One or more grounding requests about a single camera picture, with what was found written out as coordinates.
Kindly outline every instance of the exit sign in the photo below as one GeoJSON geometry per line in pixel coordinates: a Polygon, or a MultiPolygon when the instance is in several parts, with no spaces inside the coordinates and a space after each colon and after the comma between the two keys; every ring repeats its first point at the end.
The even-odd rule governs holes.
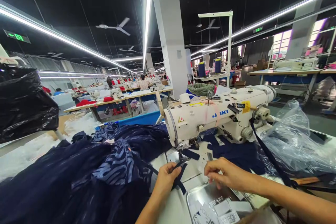
{"type": "Polygon", "coordinates": [[[255,30],[253,30],[253,33],[260,32],[261,30],[263,30],[263,26],[261,26],[261,27],[255,29],[255,30]]]}
{"type": "Polygon", "coordinates": [[[26,37],[26,36],[22,36],[22,35],[19,35],[19,34],[13,33],[13,32],[9,32],[9,31],[6,31],[6,30],[4,30],[4,32],[6,33],[7,37],[10,37],[12,39],[20,40],[20,41],[31,44],[29,38],[26,37]]]}

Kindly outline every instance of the yellow sticker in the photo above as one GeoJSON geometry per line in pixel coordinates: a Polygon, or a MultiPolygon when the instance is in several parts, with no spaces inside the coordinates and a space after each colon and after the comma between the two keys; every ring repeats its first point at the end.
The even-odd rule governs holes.
{"type": "Polygon", "coordinates": [[[242,101],[240,103],[245,104],[245,108],[243,108],[243,114],[250,112],[250,101],[242,101]]]}
{"type": "Polygon", "coordinates": [[[204,103],[192,103],[192,104],[189,104],[189,106],[191,107],[199,107],[199,106],[203,106],[204,103]]]}

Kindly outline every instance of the green fabric bundle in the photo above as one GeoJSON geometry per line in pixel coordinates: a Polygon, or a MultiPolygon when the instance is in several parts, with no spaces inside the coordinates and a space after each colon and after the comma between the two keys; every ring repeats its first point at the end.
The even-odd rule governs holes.
{"type": "Polygon", "coordinates": [[[196,83],[195,87],[192,85],[188,85],[187,88],[193,95],[196,96],[207,96],[208,91],[214,92],[215,90],[214,84],[206,84],[206,83],[196,83]]]}

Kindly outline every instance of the black plastic bag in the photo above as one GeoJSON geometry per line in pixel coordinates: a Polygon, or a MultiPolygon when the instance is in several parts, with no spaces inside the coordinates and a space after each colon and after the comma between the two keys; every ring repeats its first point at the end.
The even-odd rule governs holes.
{"type": "Polygon", "coordinates": [[[36,69],[0,64],[0,143],[56,130],[58,111],[36,69]]]}

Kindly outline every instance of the blue thread spool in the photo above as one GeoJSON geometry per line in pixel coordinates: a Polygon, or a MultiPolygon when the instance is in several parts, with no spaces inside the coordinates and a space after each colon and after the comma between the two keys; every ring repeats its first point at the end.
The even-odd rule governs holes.
{"type": "Polygon", "coordinates": [[[221,73],[221,66],[222,66],[222,59],[221,58],[215,59],[215,74],[221,73]]]}
{"type": "Polygon", "coordinates": [[[198,77],[205,77],[205,65],[204,62],[198,63],[198,77]]]}

